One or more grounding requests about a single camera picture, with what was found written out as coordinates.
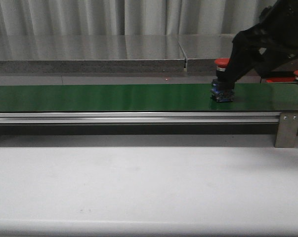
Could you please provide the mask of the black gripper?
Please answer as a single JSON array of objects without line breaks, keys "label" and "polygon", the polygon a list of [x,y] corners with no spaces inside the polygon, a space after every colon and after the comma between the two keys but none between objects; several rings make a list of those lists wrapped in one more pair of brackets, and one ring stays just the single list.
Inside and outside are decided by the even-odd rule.
[{"label": "black gripper", "polygon": [[265,8],[259,23],[232,41],[224,82],[236,82],[251,69],[261,77],[298,58],[298,0],[278,0]]}]

